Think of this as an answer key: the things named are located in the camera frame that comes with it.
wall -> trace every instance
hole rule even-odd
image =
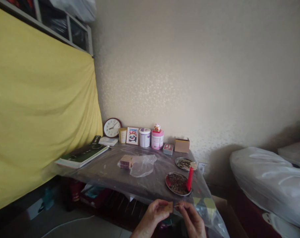
[[[229,155],[300,140],[300,0],[96,1],[103,121],[188,136],[208,182]]]

green book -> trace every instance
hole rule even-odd
[[[65,156],[62,156],[55,161],[55,163],[78,169],[108,150],[108,148],[109,146],[103,145],[99,149],[92,149],[91,145],[86,145]]]

panda picture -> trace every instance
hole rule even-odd
[[[130,141],[130,142],[131,142],[131,141],[137,142],[137,137],[136,137],[135,135],[130,135],[130,136],[129,136],[129,141]]]
[[[139,135],[138,135],[139,128],[128,128],[127,131],[127,143],[138,145],[139,144]]]

clock face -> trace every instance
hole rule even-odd
[[[118,136],[118,130],[122,127],[121,121],[117,118],[110,118],[104,125],[104,133],[107,137],[113,138]]]

pink canister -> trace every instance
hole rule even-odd
[[[160,130],[159,132],[152,130],[152,132],[151,132],[151,147],[154,149],[162,149],[163,148],[163,136],[164,136],[163,130]]]

